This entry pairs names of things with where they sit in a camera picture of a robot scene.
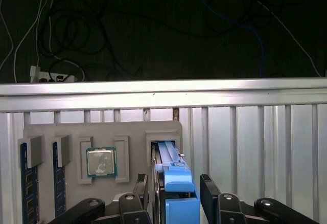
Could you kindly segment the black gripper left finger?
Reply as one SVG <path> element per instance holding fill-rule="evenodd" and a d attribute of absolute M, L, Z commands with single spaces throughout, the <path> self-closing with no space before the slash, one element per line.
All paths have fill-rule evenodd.
<path fill-rule="evenodd" d="M 148 176 L 139 174 L 132 192 L 118 194 L 110 204 L 87 198 L 60 214 L 50 223 L 151 223 Z"/>

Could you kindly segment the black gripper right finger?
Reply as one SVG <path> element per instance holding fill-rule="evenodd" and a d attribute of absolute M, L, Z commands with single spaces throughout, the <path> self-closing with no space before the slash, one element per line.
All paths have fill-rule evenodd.
<path fill-rule="evenodd" d="M 316 223 L 272 198 L 259 198 L 251 206 L 231 193 L 222 193 L 213 179 L 200 176 L 200 200 L 208 223 Z"/>

